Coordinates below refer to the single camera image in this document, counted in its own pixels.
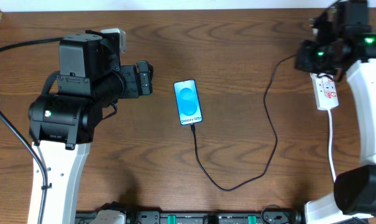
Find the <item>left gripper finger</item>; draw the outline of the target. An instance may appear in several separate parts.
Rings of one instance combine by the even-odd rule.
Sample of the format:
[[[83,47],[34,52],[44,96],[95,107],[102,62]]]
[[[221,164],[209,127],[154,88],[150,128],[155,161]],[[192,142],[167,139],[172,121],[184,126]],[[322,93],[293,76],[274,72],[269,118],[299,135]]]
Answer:
[[[146,60],[138,61],[137,67],[138,67],[140,73],[148,73],[150,78],[153,77],[154,68],[148,61],[146,61]]]
[[[151,74],[140,74],[141,95],[151,95],[153,93],[153,84]]]

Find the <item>blue Samsung Galaxy smartphone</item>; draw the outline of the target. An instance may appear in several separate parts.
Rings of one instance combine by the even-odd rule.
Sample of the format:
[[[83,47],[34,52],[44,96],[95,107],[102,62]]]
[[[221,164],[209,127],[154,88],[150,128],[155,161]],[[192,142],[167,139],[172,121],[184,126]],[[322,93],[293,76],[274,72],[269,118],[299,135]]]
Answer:
[[[180,124],[186,126],[202,122],[203,114],[195,80],[175,82],[173,87]]]

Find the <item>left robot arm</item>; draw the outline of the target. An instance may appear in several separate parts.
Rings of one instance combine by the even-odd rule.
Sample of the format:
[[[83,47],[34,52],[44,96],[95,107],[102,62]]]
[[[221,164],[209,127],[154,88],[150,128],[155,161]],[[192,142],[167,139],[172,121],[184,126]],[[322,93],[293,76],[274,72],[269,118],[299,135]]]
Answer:
[[[63,37],[60,68],[46,80],[29,107],[34,179],[29,223],[73,223],[82,171],[103,109],[118,100],[153,92],[154,69],[145,60],[122,65],[126,34],[121,29]]]

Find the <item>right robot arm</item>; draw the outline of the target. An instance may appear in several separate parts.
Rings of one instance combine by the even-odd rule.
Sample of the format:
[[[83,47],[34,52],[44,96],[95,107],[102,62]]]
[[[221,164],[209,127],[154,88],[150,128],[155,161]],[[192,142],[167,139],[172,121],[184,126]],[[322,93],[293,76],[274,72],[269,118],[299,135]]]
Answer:
[[[333,180],[333,192],[305,203],[292,223],[352,223],[376,217],[376,33],[367,1],[336,1],[315,18],[315,40],[305,40],[295,68],[321,78],[346,79],[355,100],[360,131],[360,166]]]

